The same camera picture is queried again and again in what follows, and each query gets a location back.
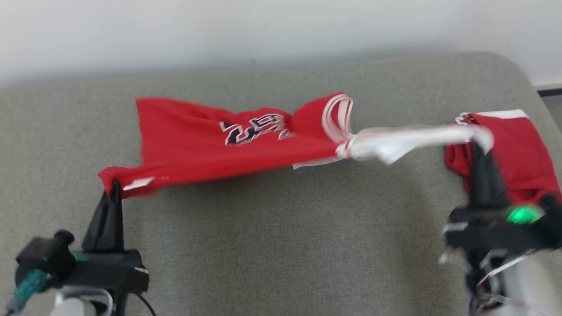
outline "white wall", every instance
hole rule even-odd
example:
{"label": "white wall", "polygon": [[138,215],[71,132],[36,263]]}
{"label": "white wall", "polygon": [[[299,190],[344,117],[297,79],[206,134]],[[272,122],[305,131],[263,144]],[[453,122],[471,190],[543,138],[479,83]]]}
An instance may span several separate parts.
{"label": "white wall", "polygon": [[493,51],[562,85],[560,0],[0,0],[0,86]]}

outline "red jersey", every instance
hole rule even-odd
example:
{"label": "red jersey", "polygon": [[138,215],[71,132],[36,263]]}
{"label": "red jersey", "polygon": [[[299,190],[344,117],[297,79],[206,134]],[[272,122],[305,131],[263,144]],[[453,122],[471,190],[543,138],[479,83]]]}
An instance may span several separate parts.
{"label": "red jersey", "polygon": [[[537,203],[546,193],[560,196],[549,152],[523,110],[462,113],[456,121],[492,132],[492,156],[512,202]],[[447,146],[445,164],[464,177],[465,189],[470,192],[472,144]]]}
{"label": "red jersey", "polygon": [[235,114],[167,98],[138,99],[143,165],[109,167],[99,177],[107,191],[117,179],[127,198],[172,184],[336,157],[338,145],[352,137],[352,104],[335,93],[294,115],[269,107]]}

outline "green light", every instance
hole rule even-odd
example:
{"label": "green light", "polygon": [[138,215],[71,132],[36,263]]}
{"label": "green light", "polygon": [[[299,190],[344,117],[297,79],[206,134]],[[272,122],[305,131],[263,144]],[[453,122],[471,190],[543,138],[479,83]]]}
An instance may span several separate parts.
{"label": "green light", "polygon": [[80,251],[71,251],[72,255],[74,256],[74,259],[76,261],[88,261],[88,257],[86,257],[82,252]]}
{"label": "green light", "polygon": [[534,206],[522,205],[513,208],[507,217],[508,222],[515,224],[531,224],[541,218],[542,213]]}

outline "teal cable connector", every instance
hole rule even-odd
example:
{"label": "teal cable connector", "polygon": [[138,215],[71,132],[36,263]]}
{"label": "teal cable connector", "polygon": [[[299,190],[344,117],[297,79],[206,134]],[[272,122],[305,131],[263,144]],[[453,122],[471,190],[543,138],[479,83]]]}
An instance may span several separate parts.
{"label": "teal cable connector", "polygon": [[6,312],[19,314],[28,300],[45,287],[48,280],[49,276],[45,272],[39,269],[32,270],[14,291],[12,299],[6,306]]}

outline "gray fabric surface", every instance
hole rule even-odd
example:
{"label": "gray fabric surface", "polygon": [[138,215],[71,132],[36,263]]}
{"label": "gray fabric surface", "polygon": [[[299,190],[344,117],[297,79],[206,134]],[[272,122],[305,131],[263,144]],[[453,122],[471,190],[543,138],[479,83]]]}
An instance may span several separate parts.
{"label": "gray fabric surface", "polygon": [[[102,191],[98,171],[140,163],[135,97],[294,111],[335,91],[355,100],[355,131],[523,109],[562,177],[552,117],[522,72],[489,53],[6,89],[0,297],[30,238],[66,228],[81,239]],[[443,148],[426,148],[391,166],[286,168],[126,200],[125,242],[144,256],[146,298],[160,316],[463,315],[463,270],[437,259],[446,216],[464,202]],[[562,285],[560,255],[542,257]],[[46,315],[51,303],[37,296],[25,315]],[[149,314],[136,297],[128,311]]]}

